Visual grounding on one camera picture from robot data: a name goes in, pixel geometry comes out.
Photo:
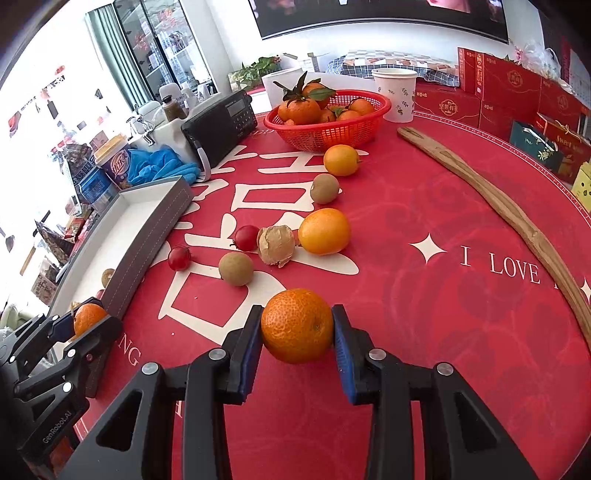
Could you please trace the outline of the mandarin orange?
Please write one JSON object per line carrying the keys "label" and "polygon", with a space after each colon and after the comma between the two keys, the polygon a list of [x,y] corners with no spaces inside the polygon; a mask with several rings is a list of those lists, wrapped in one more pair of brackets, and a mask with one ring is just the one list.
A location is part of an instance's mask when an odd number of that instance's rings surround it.
{"label": "mandarin orange", "polygon": [[100,305],[94,303],[81,305],[74,316],[73,327],[75,336],[81,336],[106,316],[106,310]]}
{"label": "mandarin orange", "polygon": [[332,346],[332,309],[314,291],[295,288],[277,293],[263,308],[263,344],[287,364],[315,361]]}

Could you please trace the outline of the kiwi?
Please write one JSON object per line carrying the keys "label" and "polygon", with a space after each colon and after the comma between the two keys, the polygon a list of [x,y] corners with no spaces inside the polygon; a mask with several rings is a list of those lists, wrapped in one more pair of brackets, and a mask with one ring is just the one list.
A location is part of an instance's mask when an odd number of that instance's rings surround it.
{"label": "kiwi", "polygon": [[339,196],[339,180],[329,173],[318,174],[311,184],[311,200],[318,205],[329,204]]}
{"label": "kiwi", "polygon": [[101,283],[104,288],[106,288],[114,274],[114,270],[112,268],[107,268],[103,271],[101,275]]}
{"label": "kiwi", "polygon": [[253,262],[246,254],[229,252],[219,260],[218,272],[226,283],[242,287],[252,281]]}

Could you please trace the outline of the smooth yellow orange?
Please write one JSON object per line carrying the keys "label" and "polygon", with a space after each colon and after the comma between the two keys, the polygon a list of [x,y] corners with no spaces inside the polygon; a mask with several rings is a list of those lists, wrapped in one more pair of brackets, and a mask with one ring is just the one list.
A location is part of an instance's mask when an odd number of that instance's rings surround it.
{"label": "smooth yellow orange", "polygon": [[335,208],[322,208],[304,218],[297,231],[301,247],[315,255],[331,255],[345,249],[351,241],[351,225]]}

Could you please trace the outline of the white plastic jug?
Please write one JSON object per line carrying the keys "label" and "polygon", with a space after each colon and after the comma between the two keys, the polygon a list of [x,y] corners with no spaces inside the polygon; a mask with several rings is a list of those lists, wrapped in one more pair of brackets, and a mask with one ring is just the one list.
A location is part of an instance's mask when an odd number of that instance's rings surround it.
{"label": "white plastic jug", "polygon": [[131,137],[127,142],[133,148],[148,152],[167,146],[182,162],[195,163],[197,159],[181,131],[183,123],[182,119],[168,121],[161,104],[150,101],[139,107],[136,114],[128,120]]}

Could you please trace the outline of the black portable radio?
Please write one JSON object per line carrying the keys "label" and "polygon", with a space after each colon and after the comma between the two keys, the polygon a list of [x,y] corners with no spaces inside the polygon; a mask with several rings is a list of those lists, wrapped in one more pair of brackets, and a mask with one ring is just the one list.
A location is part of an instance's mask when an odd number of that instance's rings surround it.
{"label": "black portable radio", "polygon": [[202,167],[216,167],[257,127],[252,98],[239,90],[215,100],[180,127]]}

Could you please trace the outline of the far small orange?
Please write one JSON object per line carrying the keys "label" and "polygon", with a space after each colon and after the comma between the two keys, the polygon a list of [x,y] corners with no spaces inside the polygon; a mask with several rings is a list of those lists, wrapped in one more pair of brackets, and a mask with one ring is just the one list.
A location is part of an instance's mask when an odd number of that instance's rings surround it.
{"label": "far small orange", "polygon": [[359,169],[360,155],[349,145],[335,145],[325,151],[324,166],[335,177],[353,175]]}

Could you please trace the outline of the red plastic fruit basket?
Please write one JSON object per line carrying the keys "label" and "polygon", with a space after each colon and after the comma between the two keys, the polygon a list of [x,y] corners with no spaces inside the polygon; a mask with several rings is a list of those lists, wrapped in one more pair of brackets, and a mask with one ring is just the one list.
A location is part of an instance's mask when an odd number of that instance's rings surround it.
{"label": "red plastic fruit basket", "polygon": [[358,98],[372,104],[374,111],[349,120],[290,126],[280,119],[279,108],[275,107],[263,117],[263,124],[295,150],[324,153],[339,144],[358,148],[374,140],[392,108],[392,102],[384,95],[355,89],[338,90],[329,104],[344,105]]}

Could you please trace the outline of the yellow carton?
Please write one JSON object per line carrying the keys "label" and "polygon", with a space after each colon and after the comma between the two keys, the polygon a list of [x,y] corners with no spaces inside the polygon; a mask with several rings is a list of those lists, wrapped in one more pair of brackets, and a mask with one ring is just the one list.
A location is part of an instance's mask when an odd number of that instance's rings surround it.
{"label": "yellow carton", "polygon": [[588,213],[591,213],[591,163],[584,162],[573,181],[571,193]]}

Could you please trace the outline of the mandarins with leaves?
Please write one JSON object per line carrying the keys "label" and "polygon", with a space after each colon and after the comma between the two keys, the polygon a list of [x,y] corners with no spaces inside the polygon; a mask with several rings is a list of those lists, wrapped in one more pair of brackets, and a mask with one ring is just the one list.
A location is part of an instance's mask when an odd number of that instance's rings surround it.
{"label": "mandarins with leaves", "polygon": [[332,103],[337,91],[325,86],[320,79],[308,81],[306,73],[301,74],[293,87],[277,81],[273,84],[283,91],[277,114],[285,126],[346,121],[376,111],[375,105],[363,97],[355,97],[345,104]]}

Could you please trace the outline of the long wooden stick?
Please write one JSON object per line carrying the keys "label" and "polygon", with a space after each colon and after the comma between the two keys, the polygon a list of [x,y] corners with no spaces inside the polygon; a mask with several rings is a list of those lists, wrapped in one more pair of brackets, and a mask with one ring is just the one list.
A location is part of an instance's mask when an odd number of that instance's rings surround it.
{"label": "long wooden stick", "polygon": [[544,266],[571,308],[590,346],[590,306],[568,266],[546,235],[503,190],[475,171],[463,158],[414,127],[399,127],[397,133],[429,157],[468,183],[521,237]]}

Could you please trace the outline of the white paper towel roll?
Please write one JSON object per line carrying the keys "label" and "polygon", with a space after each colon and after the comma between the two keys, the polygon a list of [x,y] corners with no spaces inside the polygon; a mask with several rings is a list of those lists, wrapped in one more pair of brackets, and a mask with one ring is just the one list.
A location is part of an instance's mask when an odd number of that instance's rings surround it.
{"label": "white paper towel roll", "polygon": [[301,68],[290,68],[263,76],[263,87],[272,108],[283,102],[284,90],[293,89],[302,74],[304,71]]}

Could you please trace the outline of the dark green gift bag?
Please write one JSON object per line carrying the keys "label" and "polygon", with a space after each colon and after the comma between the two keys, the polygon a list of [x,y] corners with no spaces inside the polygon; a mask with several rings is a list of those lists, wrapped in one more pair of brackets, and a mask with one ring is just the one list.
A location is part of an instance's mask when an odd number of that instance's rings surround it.
{"label": "dark green gift bag", "polygon": [[557,144],[540,134],[532,125],[514,121],[510,144],[530,156],[552,173],[557,173],[564,159]]}

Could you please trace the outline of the glass display cabinet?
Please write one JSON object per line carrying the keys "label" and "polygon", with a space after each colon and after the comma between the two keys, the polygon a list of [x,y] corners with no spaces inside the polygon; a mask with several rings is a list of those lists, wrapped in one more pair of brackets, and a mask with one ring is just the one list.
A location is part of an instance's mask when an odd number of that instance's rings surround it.
{"label": "glass display cabinet", "polygon": [[156,100],[169,83],[200,98],[217,92],[181,4],[175,0],[113,3],[131,53]]}

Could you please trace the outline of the red gift bag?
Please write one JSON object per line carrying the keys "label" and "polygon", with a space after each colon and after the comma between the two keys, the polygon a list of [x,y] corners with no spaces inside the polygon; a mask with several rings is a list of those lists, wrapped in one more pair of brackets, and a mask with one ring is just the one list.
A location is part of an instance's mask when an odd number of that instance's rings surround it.
{"label": "red gift bag", "polygon": [[557,176],[560,180],[572,184],[580,166],[590,160],[590,143],[567,125],[540,113],[536,114],[534,126],[551,142],[555,143],[557,149],[563,154]]}

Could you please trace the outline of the wall television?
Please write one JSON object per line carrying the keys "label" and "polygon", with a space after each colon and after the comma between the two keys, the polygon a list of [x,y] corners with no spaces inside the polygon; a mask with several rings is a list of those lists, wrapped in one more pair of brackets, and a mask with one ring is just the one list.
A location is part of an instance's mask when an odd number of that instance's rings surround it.
{"label": "wall television", "polygon": [[263,38],[315,26],[400,21],[451,27],[506,42],[501,1],[449,0],[293,0],[250,1]]}

